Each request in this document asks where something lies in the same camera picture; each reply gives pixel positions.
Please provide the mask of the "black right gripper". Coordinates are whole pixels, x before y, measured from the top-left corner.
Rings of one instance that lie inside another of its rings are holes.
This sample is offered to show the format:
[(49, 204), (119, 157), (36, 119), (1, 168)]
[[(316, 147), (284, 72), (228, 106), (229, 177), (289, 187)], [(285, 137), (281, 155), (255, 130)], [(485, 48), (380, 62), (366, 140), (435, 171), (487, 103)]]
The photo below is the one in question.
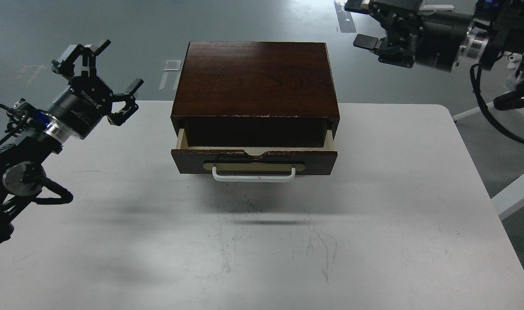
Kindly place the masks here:
[(460, 61), (478, 63), (490, 41), (490, 22), (452, 11), (419, 11), (421, 0), (347, 0), (344, 10), (369, 15), (380, 24), (415, 22), (415, 43), (405, 37), (358, 34), (353, 46), (368, 50), (380, 63), (412, 68), (420, 64), (452, 71)]

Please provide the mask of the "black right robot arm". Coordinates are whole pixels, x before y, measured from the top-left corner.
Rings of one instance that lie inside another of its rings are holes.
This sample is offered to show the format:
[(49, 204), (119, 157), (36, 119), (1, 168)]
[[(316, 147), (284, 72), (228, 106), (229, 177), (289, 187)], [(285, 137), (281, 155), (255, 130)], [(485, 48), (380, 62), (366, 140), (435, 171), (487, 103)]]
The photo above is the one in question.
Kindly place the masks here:
[(369, 15), (384, 29), (383, 38), (359, 34), (353, 42), (381, 63), (450, 72), (466, 61), (490, 70), (501, 57), (519, 55), (508, 92), (493, 105), (524, 108), (524, 0), (479, 0), (472, 14), (425, 0), (349, 0), (344, 9)]

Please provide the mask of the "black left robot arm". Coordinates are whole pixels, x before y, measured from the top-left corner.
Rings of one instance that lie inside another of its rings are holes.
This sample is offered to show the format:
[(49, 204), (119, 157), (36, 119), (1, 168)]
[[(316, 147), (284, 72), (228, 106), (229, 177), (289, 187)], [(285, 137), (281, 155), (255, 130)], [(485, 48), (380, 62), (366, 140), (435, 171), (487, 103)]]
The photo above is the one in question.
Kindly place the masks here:
[(52, 61), (53, 72), (68, 85), (47, 110), (25, 99), (12, 107), (0, 104), (0, 244), (10, 239), (12, 220), (31, 203), (73, 201), (69, 190), (47, 177), (42, 164), (49, 155), (59, 154), (71, 136), (85, 139), (102, 118), (121, 126), (138, 110), (134, 95), (142, 79), (115, 94), (97, 74), (96, 58), (110, 43), (73, 44)]

